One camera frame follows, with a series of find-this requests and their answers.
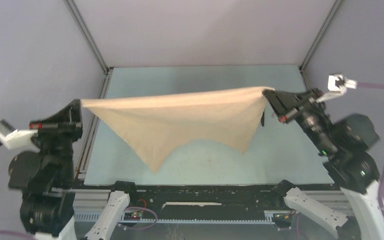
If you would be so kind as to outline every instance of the white mounting bracket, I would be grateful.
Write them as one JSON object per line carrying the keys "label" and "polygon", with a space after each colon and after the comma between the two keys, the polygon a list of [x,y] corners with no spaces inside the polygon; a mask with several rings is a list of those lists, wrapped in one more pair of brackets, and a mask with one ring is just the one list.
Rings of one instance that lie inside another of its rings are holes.
{"label": "white mounting bracket", "polygon": [[329,89],[329,92],[319,97],[316,100],[316,102],[321,103],[327,100],[340,97],[347,92],[347,89],[356,89],[356,88],[357,88],[357,81],[355,80],[347,79],[342,74],[329,75],[329,78],[327,81],[327,89]]}
{"label": "white mounting bracket", "polygon": [[114,228],[122,219],[125,208],[130,203],[130,196],[124,191],[113,191],[98,221],[85,235],[87,240],[110,240]]}
{"label": "white mounting bracket", "polygon": [[37,129],[18,130],[6,120],[0,120],[0,142],[7,149],[17,149],[32,144],[31,138],[37,134]]}
{"label": "white mounting bracket", "polygon": [[336,228],[342,227],[348,220],[347,215],[310,198],[298,187],[291,188],[283,199],[289,208],[295,209],[322,226],[335,239],[338,239]]}

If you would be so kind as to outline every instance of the gray wall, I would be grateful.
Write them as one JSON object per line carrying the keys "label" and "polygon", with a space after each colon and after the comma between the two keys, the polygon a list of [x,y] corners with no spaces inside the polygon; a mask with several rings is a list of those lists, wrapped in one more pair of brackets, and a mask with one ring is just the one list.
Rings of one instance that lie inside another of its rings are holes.
{"label": "gray wall", "polygon": [[[74,98],[96,98],[102,78],[62,0],[0,1],[0,119],[26,129]],[[83,113],[85,126],[90,117]],[[7,189],[8,164],[19,151],[0,148],[0,229],[24,230],[21,194]]]}
{"label": "gray wall", "polygon": [[[305,70],[310,87],[327,90],[327,77],[344,73],[364,83],[384,84],[384,0],[348,0]],[[384,90],[358,88],[327,103],[333,120],[362,113],[373,121],[381,141],[370,154],[384,164]]]}
{"label": "gray wall", "polygon": [[334,0],[76,0],[111,67],[299,64]]}

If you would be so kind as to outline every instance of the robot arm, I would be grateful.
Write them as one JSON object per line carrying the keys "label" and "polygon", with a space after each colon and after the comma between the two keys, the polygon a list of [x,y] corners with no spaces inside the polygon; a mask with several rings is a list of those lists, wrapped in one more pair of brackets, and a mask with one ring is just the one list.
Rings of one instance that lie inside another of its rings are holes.
{"label": "robot arm", "polygon": [[101,216],[83,239],[110,240],[114,228],[122,219],[123,212],[129,203],[129,194],[124,191],[111,192]]}
{"label": "robot arm", "polygon": [[323,166],[349,200],[356,221],[353,217],[345,220],[343,214],[328,214],[327,207],[310,200],[293,186],[278,193],[288,207],[304,213],[336,238],[361,236],[363,240],[384,240],[384,217],[377,201],[380,174],[375,160],[366,152],[379,136],[365,115],[352,114],[332,123],[324,111],[324,101],[343,95],[346,87],[355,88],[355,85],[355,81],[334,75],[329,77],[329,89],[337,88],[337,91],[331,94],[311,89],[303,93],[265,90],[263,95],[279,122],[288,124],[295,120],[319,155],[327,157]]}

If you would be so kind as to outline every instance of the fabric fold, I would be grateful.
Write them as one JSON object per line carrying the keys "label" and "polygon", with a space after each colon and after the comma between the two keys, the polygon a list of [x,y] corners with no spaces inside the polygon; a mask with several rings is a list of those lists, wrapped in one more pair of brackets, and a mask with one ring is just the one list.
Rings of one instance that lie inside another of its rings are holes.
{"label": "fabric fold", "polygon": [[196,139],[217,141],[245,153],[267,104],[265,89],[272,88],[82,99],[81,105],[156,172],[175,148]]}

